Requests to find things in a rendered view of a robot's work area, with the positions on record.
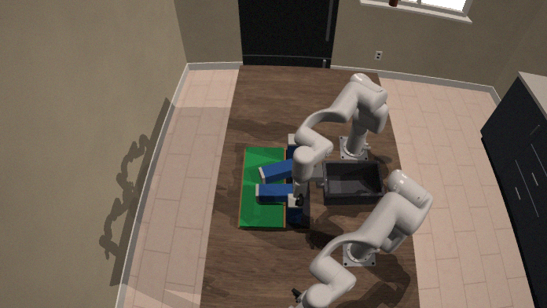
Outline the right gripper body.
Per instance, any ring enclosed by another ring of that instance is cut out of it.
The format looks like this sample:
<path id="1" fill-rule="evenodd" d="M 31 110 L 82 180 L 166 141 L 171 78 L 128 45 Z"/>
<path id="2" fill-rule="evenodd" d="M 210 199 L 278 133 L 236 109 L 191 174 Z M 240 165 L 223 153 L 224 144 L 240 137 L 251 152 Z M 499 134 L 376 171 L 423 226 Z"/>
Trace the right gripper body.
<path id="1" fill-rule="evenodd" d="M 293 179 L 293 197 L 297 198 L 299 194 L 302 193 L 303 197 L 305 198 L 307 194 L 307 185 L 308 185 L 308 181 L 304 183 L 300 183 Z"/>

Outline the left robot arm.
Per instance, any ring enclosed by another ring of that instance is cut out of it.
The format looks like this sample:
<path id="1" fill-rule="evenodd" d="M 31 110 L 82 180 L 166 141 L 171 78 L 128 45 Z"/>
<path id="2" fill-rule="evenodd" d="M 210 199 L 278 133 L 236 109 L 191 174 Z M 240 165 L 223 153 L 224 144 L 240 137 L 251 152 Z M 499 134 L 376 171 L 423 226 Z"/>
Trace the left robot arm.
<path id="1" fill-rule="evenodd" d="M 392 253 L 419 229 L 433 204 L 432 194 L 402 170 L 391 172 L 387 189 L 358 230 L 334 238 L 314 258 L 309 271 L 321 283 L 310 286 L 296 308 L 327 308 L 355 286 L 356 277 L 330 256 L 340 245 L 348 244 L 349 259 L 361 263 L 380 249 Z"/>

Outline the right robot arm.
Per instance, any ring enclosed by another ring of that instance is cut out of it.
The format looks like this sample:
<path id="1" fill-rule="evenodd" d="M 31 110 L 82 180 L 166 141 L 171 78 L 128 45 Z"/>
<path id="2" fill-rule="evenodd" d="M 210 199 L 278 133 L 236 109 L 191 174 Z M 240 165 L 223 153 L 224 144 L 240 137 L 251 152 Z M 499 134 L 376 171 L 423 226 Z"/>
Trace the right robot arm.
<path id="1" fill-rule="evenodd" d="M 299 147 L 293 153 L 293 179 L 300 183 L 316 182 L 317 189 L 324 187 L 323 167 L 316 163 L 332 153 L 333 143 L 312 130 L 312 126 L 321 122 L 346 123 L 352 117 L 343 150 L 351 157 L 359 157 L 371 149 L 366 146 L 368 143 L 364 144 L 368 131 L 379 134 L 384 129 L 389 112 L 386 100 L 387 91 L 383 87 L 365 74 L 353 74 L 332 105 L 309 115 L 296 131 L 294 142 Z"/>

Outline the grey crate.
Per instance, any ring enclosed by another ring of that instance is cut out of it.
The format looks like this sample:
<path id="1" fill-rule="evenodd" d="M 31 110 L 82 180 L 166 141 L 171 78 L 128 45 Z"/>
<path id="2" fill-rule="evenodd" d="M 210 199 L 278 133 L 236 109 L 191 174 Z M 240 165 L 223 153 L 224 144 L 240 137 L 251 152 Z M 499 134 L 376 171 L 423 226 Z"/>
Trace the grey crate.
<path id="1" fill-rule="evenodd" d="M 322 160 L 322 167 L 324 205 L 376 204 L 385 195 L 380 161 Z"/>

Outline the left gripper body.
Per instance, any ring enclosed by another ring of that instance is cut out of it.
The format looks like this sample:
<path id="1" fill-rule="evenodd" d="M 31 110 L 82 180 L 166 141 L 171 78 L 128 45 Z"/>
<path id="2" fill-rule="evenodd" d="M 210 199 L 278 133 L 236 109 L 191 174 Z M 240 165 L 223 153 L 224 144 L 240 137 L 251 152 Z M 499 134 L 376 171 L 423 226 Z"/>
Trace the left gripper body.
<path id="1" fill-rule="evenodd" d="M 305 291 L 298 297 L 298 299 L 297 299 L 297 302 L 298 302 L 298 303 L 301 303 L 301 302 L 302 302 L 303 296 L 304 296 L 304 294 L 306 293 L 306 291 L 307 291 L 307 290 L 305 290 Z"/>

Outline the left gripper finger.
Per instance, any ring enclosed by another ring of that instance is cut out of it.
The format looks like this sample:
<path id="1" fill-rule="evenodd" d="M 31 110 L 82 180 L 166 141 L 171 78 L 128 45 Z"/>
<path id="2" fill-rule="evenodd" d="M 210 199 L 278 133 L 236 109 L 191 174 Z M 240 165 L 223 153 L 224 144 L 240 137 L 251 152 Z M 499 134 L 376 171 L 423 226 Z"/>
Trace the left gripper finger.
<path id="1" fill-rule="evenodd" d="M 297 299 L 300 296 L 300 294 L 302 294 L 301 292 L 297 291 L 294 288 L 292 289 L 292 292 L 293 292 L 293 295 L 295 296 L 295 299 Z"/>

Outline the tall dark blue block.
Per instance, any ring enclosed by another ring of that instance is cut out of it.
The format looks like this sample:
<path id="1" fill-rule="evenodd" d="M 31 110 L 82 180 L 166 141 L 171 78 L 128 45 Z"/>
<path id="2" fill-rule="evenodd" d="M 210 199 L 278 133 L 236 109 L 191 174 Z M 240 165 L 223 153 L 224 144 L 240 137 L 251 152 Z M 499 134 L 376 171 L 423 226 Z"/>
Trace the tall dark blue block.
<path id="1" fill-rule="evenodd" d="M 287 222 L 301 222 L 303 206 L 297 207 L 296 198 L 293 197 L 293 194 L 288 194 L 288 205 L 287 205 Z"/>
<path id="2" fill-rule="evenodd" d="M 294 142 L 295 134 L 288 134 L 288 150 L 287 150 L 287 160 L 293 159 L 293 153 L 294 151 L 299 147 Z"/>
<path id="3" fill-rule="evenodd" d="M 288 202 L 292 184 L 256 184 L 256 202 Z"/>
<path id="4" fill-rule="evenodd" d="M 280 181 L 292 176 L 292 159 L 259 167 L 259 177 L 263 184 Z"/>

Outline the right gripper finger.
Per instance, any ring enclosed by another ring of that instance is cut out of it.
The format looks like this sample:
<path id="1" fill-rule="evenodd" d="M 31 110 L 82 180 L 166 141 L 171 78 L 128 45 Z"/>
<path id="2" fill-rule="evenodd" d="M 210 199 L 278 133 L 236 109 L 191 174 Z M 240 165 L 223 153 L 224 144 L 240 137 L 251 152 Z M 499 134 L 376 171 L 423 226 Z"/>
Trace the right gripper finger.
<path id="1" fill-rule="evenodd" d="M 299 199 L 298 199 L 298 197 L 299 197 Z M 296 204 L 295 204 L 295 206 L 301 207 L 301 206 L 299 206 L 299 205 L 302 205 L 302 206 L 303 206 L 303 194 L 300 193 L 298 197 L 296 198 Z"/>

